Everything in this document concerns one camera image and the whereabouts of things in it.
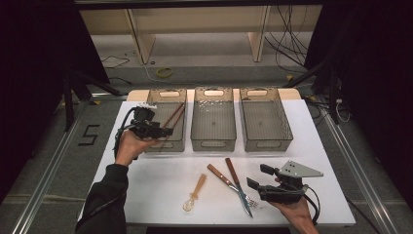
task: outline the person's right hand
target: person's right hand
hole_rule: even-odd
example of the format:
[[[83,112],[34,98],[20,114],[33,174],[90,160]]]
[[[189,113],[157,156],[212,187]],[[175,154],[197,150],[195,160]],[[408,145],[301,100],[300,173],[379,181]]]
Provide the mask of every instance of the person's right hand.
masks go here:
[[[313,220],[311,219],[311,214],[307,200],[302,197],[298,203],[285,205],[281,203],[269,202],[274,207],[278,208],[282,215],[291,223],[295,229],[297,229],[301,234],[304,233],[319,233],[313,225]]]

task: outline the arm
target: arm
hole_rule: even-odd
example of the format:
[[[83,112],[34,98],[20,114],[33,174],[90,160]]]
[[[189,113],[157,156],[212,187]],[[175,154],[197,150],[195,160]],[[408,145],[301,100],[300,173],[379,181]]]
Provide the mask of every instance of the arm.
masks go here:
[[[86,199],[83,217],[96,208],[113,202],[107,209],[96,213],[83,224],[78,222],[76,233],[126,233],[124,205],[128,189],[128,165],[156,139],[142,140],[130,131],[124,131],[115,164],[106,167],[106,174],[101,182],[96,182]]]

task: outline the white table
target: white table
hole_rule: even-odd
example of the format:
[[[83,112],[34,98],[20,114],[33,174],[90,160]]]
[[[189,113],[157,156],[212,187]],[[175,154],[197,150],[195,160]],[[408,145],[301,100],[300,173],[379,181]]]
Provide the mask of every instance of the white table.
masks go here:
[[[125,204],[127,222],[148,226],[286,226],[287,220],[274,207],[260,201],[258,193],[246,185],[246,177],[261,185],[272,184],[274,177],[262,174],[260,164],[281,168],[288,160],[324,173],[323,177],[303,178],[303,183],[316,190],[321,203],[319,225],[353,225],[356,223],[337,178],[323,149],[319,135],[303,100],[282,101],[294,140],[286,152],[246,153],[241,130],[240,110],[235,101],[237,141],[234,152],[194,152],[190,131],[193,102],[188,102],[185,150],[182,153],[143,153],[130,165],[130,188]],[[136,101],[125,101],[119,111],[94,182],[100,181],[107,165],[114,162],[114,135],[126,113]],[[212,164],[232,180],[224,158],[230,157],[244,192],[259,205],[252,208],[253,218],[246,214],[238,194],[207,169]],[[207,179],[192,212],[185,213],[183,203],[201,174]],[[316,197],[307,192],[313,201]]]

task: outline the wooden handle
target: wooden handle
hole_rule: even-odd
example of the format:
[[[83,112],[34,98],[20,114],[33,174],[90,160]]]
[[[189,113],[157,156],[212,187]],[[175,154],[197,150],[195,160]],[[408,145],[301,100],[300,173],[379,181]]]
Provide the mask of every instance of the wooden handle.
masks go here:
[[[233,177],[233,180],[235,184],[240,184],[240,181],[238,180],[237,174],[235,173],[234,167],[232,166],[232,162],[230,158],[226,158],[225,162],[227,163],[228,169],[230,170],[231,176]]]
[[[226,183],[228,186],[233,185],[228,178],[226,178],[221,172],[219,172],[212,164],[209,164],[207,168],[212,171],[216,176],[218,176],[224,183]]]
[[[204,182],[206,181],[206,179],[207,179],[207,176],[205,174],[202,174],[200,179],[198,179],[197,186],[195,187],[195,190],[192,193],[192,197],[194,199],[198,199],[198,192],[200,192],[200,189],[204,185]]]

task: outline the gray translucent bin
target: gray translucent bin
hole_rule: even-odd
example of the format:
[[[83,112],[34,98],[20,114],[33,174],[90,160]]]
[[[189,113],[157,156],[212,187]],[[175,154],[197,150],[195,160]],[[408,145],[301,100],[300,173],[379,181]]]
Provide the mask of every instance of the gray translucent bin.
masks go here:
[[[172,136],[148,147],[145,152],[183,152],[185,149],[186,90],[150,90],[147,102],[157,106],[153,122],[160,127],[173,128]]]
[[[234,151],[234,96],[231,88],[196,88],[191,140],[194,151]]]
[[[278,89],[240,89],[240,99],[245,151],[286,151],[293,136]]]

